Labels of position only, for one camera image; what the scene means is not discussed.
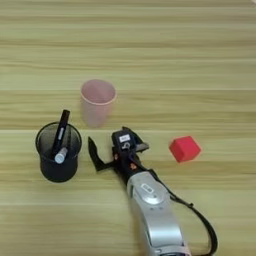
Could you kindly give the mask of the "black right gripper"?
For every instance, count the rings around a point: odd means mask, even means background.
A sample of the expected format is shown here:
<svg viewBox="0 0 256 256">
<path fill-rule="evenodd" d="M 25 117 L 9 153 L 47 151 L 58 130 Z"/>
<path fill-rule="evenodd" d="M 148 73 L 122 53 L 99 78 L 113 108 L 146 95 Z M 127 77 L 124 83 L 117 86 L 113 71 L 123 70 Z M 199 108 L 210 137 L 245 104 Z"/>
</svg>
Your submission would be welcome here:
<svg viewBox="0 0 256 256">
<path fill-rule="evenodd" d="M 123 126 L 122 129 L 133 136 L 137 152 L 143 152 L 149 148 L 149 144 L 144 142 L 130 128 Z M 99 157 L 97 146 L 91 137 L 88 138 L 88 150 L 97 172 L 114 167 L 114 171 L 120 176 L 125 184 L 128 183 L 128 180 L 133 175 L 147 171 L 147 168 L 142 165 L 138 155 L 134 152 L 125 151 L 123 153 L 115 153 L 113 155 L 114 162 L 105 163 Z"/>
</svg>

